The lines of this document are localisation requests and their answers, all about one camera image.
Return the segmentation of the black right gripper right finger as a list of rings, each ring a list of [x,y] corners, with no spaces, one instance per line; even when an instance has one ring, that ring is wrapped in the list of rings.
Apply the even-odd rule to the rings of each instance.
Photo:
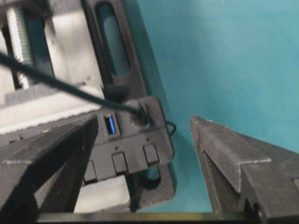
[[[263,224],[299,221],[299,155],[192,116],[194,148],[214,212],[249,212]]]

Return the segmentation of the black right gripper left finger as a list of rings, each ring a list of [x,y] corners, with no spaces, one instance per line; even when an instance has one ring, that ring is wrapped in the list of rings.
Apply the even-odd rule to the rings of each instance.
[[[2,147],[1,223],[73,212],[97,135],[97,117],[87,116]]]

